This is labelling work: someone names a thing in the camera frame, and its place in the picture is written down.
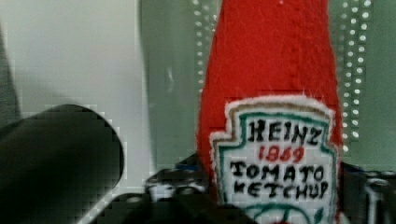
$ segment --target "wall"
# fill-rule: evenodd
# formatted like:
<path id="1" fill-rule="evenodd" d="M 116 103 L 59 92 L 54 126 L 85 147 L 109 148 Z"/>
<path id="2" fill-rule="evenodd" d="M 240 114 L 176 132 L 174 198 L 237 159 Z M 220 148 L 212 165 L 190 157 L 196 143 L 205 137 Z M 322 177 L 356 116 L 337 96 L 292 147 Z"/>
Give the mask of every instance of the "wall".
<path id="1" fill-rule="evenodd" d="M 22 115 L 61 104 L 100 113 L 126 152 L 117 190 L 134 192 L 153 172 L 138 9 L 135 0 L 0 2 Z"/>
<path id="2" fill-rule="evenodd" d="M 220 1 L 141 2 L 153 159 L 158 169 L 172 168 L 196 149 L 200 89 Z"/>
<path id="3" fill-rule="evenodd" d="M 349 160 L 367 170 L 396 171 L 396 1 L 373 1 L 367 31 L 360 139 Z"/>

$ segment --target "white wall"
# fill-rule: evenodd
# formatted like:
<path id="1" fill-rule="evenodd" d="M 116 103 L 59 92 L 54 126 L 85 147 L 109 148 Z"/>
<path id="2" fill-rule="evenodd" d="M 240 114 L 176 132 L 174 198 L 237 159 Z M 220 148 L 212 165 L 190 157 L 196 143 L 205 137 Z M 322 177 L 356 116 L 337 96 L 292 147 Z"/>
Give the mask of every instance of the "white wall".
<path id="1" fill-rule="evenodd" d="M 153 172 L 137 0 L 2 0 L 0 21 L 24 117 L 90 105 L 126 149 L 121 191 Z"/>

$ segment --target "dotted pattern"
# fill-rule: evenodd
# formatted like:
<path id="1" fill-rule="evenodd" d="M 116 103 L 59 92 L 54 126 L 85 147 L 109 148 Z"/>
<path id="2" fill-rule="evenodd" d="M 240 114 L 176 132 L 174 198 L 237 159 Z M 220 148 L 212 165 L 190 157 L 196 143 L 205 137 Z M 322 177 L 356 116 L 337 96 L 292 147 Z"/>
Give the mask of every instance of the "dotted pattern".
<path id="1" fill-rule="evenodd" d="M 367 31 L 373 19 L 372 0 L 343 0 L 332 15 L 332 46 L 336 56 L 339 95 L 343 107 L 344 155 L 359 141 L 359 105 L 366 77 Z"/>
<path id="2" fill-rule="evenodd" d="M 195 16 L 196 90 L 202 92 L 211 41 L 217 24 L 220 2 L 191 0 Z M 330 12 L 339 95 L 343 108 L 344 153 L 359 141 L 359 105 L 364 95 L 367 31 L 373 19 L 373 0 L 332 1 L 341 10 Z"/>
<path id="3" fill-rule="evenodd" d="M 191 0 L 194 8 L 195 90 L 201 95 L 205 83 L 207 61 L 217 25 L 220 3 L 213 0 Z"/>

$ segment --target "green background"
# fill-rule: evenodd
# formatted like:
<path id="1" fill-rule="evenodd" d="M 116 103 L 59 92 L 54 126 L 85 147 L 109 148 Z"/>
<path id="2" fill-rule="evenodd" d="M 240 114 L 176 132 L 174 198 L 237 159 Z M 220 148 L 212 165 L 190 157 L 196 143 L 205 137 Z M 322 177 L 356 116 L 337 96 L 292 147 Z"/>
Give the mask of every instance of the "green background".
<path id="1" fill-rule="evenodd" d="M 200 89 L 219 7 L 220 0 L 141 1 L 150 139 L 158 169 L 195 150 Z M 329 12 L 344 110 L 344 161 L 396 171 L 396 1 L 332 0 Z"/>

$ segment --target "ketchup bottle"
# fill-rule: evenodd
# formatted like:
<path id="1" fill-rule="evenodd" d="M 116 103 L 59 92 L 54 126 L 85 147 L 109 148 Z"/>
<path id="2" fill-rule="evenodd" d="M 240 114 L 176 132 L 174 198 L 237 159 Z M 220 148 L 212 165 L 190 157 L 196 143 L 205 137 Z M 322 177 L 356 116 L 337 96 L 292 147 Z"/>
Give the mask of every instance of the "ketchup bottle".
<path id="1" fill-rule="evenodd" d="M 219 203 L 259 223 L 333 223 L 342 145 L 326 0 L 224 0 L 198 154 Z"/>

